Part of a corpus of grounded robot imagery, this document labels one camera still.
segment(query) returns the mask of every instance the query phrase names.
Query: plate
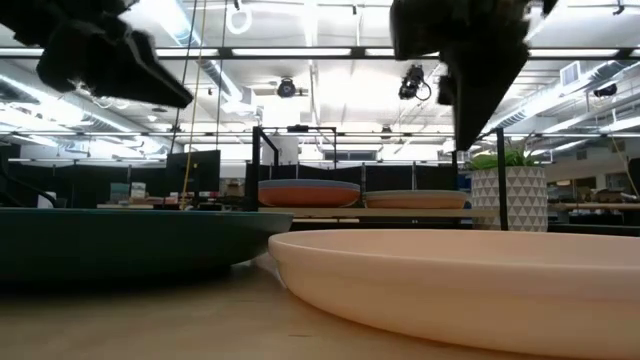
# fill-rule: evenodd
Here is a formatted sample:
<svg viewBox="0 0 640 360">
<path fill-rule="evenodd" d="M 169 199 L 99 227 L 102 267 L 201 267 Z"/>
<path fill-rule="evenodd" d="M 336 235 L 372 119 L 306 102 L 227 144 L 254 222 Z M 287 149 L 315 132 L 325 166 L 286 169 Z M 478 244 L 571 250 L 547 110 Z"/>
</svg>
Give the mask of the plate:
<svg viewBox="0 0 640 360">
<path fill-rule="evenodd" d="M 0 209 L 0 283 L 205 271 L 263 253 L 291 214 Z"/>
<path fill-rule="evenodd" d="M 449 190 L 394 190 L 365 194 L 368 208 L 462 209 L 467 194 Z"/>
<path fill-rule="evenodd" d="M 261 181 L 259 200 L 278 207 L 343 207 L 356 202 L 360 186 L 329 180 L 266 180 Z"/>
<path fill-rule="evenodd" d="M 289 290 L 421 338 L 528 354 L 640 359 L 640 241 L 472 230 L 271 237 Z"/>
</svg>

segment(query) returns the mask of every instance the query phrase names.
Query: ceiling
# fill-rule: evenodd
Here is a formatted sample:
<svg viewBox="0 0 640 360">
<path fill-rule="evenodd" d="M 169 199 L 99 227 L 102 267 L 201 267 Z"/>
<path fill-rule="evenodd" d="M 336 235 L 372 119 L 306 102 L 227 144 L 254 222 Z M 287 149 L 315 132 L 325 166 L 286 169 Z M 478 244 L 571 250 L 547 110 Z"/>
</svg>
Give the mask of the ceiling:
<svg viewBox="0 0 640 360">
<path fill-rule="evenodd" d="M 173 13 L 175 9 L 171 7 L 174 1 L 176 0 L 142 0 L 124 14 L 123 18 L 134 28 L 153 34 L 158 47 L 177 46 L 168 29 L 178 25 L 166 23 L 167 18 L 176 18 Z M 203 10 L 204 3 L 204 0 L 182 1 L 186 19 L 191 19 L 194 8 L 196 9 L 194 29 L 199 33 L 204 22 L 201 38 L 203 44 L 209 47 L 391 45 L 388 28 L 390 0 L 246 0 L 241 3 L 241 13 L 238 14 L 234 14 L 231 2 L 225 7 L 222 1 L 208 1 L 208 10 Z M 534 8 L 528 40 L 533 47 L 636 47 L 640 44 L 640 0 L 624 1 L 627 10 L 617 16 L 613 15 L 616 3 L 608 0 L 561 0 L 558 8 L 544 21 L 541 21 L 536 12 L 538 10 Z M 226 17 L 231 19 L 227 21 L 227 25 L 225 8 L 228 9 Z M 0 47 L 22 46 L 12 36 L 10 31 L 0 28 Z M 37 65 L 36 60 L 0 61 L 32 74 Z M 558 82 L 560 70 L 571 62 L 529 61 L 496 110 L 496 116 L 517 109 L 528 96 Z M 178 79 L 182 77 L 186 66 L 186 86 L 195 92 L 198 84 L 195 131 L 215 131 L 218 119 L 220 131 L 248 131 L 258 123 L 255 111 L 227 111 L 219 106 L 226 101 L 220 99 L 215 81 L 205 72 L 199 71 L 195 62 L 163 60 L 162 64 Z M 434 95 L 427 101 L 402 101 L 398 98 L 401 78 L 410 64 L 422 65 L 427 74 L 426 82 Z M 382 125 L 391 125 L 398 132 L 453 132 L 450 108 L 436 103 L 438 76 L 446 72 L 446 68 L 436 60 L 224 60 L 220 66 L 238 88 L 253 90 L 255 96 L 251 101 L 252 108 L 264 107 L 270 111 L 288 109 L 287 111 L 296 113 L 295 119 L 299 119 L 301 123 L 337 126 L 341 131 L 357 132 L 380 131 Z M 537 115 L 561 122 L 594 107 L 618 101 L 624 94 L 636 93 L 635 87 L 639 81 L 637 76 L 637 68 L 632 68 L 615 79 L 619 85 L 618 98 L 591 96 L 593 99 L 587 101 L 588 95 L 583 92 L 580 93 L 582 95 L 568 97 Z M 308 90 L 313 87 L 313 96 L 305 92 L 305 96 L 280 99 L 275 95 L 275 88 L 283 77 L 292 78 L 298 88 Z M 31 85 L 43 89 L 41 84 Z M 59 97 L 59 94 L 51 90 L 46 91 Z M 91 99 L 86 94 L 78 96 L 88 100 L 86 103 L 89 105 L 86 106 L 96 105 L 93 101 L 96 99 Z M 167 109 L 164 113 L 154 112 L 152 109 L 156 106 L 151 104 L 113 100 L 96 102 L 106 108 L 107 116 L 114 116 L 115 122 L 124 119 L 139 126 L 139 129 L 151 131 L 167 131 L 177 115 L 175 109 Z M 314 115 L 312 103 L 317 104 Z M 194 104 L 177 115 L 181 127 L 187 131 L 191 128 L 193 112 Z M 525 130 L 543 129 L 532 124 Z M 379 138 L 371 139 L 373 140 L 353 141 L 379 142 Z M 250 138 L 220 138 L 221 142 L 230 144 L 240 144 L 246 140 L 250 141 Z M 188 139 L 180 138 L 179 142 L 186 143 Z"/>
</svg>

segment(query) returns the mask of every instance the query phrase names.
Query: green plant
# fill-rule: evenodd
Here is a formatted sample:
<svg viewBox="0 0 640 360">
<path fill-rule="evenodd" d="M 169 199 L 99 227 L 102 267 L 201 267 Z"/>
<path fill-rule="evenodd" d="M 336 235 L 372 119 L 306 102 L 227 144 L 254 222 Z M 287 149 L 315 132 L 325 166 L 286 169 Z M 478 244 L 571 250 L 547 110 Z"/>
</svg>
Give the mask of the green plant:
<svg viewBox="0 0 640 360">
<path fill-rule="evenodd" d="M 504 149 L 505 166 L 535 166 L 531 154 L 525 155 L 525 148 L 529 136 L 522 141 L 522 146 L 512 146 L 511 142 Z M 471 159 L 472 170 L 488 170 L 498 167 L 498 154 L 477 155 Z"/>
</svg>

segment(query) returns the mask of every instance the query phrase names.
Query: geometric patterned pot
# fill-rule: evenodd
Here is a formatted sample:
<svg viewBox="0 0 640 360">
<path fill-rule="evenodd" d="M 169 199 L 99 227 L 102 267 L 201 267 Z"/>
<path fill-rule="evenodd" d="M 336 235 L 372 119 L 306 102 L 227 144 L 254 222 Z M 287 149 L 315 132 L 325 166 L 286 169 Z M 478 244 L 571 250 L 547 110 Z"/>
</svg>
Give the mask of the geometric patterned pot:
<svg viewBox="0 0 640 360">
<path fill-rule="evenodd" d="M 507 167 L 507 214 L 510 231 L 546 232 L 547 179 L 540 167 Z M 474 209 L 499 210 L 498 169 L 472 173 L 471 205 Z M 500 217 L 474 218 L 474 228 L 500 230 Z"/>
</svg>

